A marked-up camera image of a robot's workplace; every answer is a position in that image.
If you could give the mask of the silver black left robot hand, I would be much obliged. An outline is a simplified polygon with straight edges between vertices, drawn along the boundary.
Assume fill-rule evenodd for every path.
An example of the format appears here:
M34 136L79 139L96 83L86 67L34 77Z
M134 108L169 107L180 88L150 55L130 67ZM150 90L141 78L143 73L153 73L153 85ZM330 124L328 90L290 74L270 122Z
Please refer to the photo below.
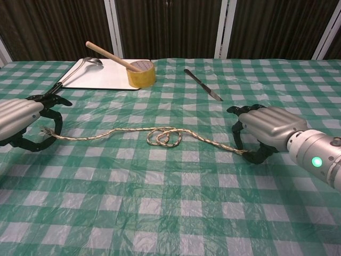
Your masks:
M54 120L54 133L59 135L62 130L62 116L52 110L55 105L71 106L72 103L57 95L44 94L33 95L25 99L5 100L1 103L1 146L7 144L32 152L42 151L51 146L56 138L50 136L40 143L35 143L23 137L27 127L38 120L46 117Z

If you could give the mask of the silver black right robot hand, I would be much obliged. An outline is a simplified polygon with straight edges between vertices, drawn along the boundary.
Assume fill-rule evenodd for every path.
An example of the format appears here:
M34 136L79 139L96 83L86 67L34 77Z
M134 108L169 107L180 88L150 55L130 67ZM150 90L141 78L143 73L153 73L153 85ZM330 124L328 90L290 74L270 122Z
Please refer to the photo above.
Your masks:
M287 152L289 138L296 132L306 131L307 121L285 109L255 104L232 106L228 113L237 115L238 121L232 126L232 134L238 149L243 149L241 131L245 129L257 141L259 149L242 153L243 158L253 164L261 164L274 153Z

